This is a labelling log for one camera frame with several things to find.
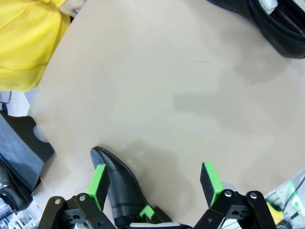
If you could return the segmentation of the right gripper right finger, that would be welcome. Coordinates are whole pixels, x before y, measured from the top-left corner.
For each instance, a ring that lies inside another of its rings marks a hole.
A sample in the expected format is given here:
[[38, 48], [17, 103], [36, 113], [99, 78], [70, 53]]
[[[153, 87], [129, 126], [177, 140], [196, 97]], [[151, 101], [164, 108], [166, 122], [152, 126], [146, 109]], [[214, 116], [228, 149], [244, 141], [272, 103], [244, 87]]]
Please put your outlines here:
[[225, 189], [211, 162], [203, 162], [200, 182], [208, 209], [195, 229], [220, 229], [228, 219], [235, 219], [242, 229], [273, 229], [274, 220], [263, 194], [257, 190], [241, 195]]

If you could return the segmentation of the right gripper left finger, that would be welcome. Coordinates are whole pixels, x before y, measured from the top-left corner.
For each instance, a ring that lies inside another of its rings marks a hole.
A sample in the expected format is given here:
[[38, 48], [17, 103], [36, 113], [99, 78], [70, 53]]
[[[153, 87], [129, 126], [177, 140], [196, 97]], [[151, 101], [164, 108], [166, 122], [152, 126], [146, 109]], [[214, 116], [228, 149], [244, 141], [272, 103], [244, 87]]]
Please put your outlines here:
[[113, 229], [115, 226], [103, 212], [110, 186], [106, 165], [98, 165], [85, 193], [65, 200], [51, 197], [40, 219], [40, 229], [73, 229], [85, 224], [90, 229]]

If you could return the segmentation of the person's left hand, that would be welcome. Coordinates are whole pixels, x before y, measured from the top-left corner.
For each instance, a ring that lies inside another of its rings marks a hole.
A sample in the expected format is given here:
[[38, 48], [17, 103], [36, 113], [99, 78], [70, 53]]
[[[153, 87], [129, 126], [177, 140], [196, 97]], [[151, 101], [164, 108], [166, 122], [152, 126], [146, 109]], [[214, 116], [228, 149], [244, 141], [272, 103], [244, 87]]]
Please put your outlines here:
[[87, 0], [66, 0], [60, 7], [60, 11], [75, 17]]

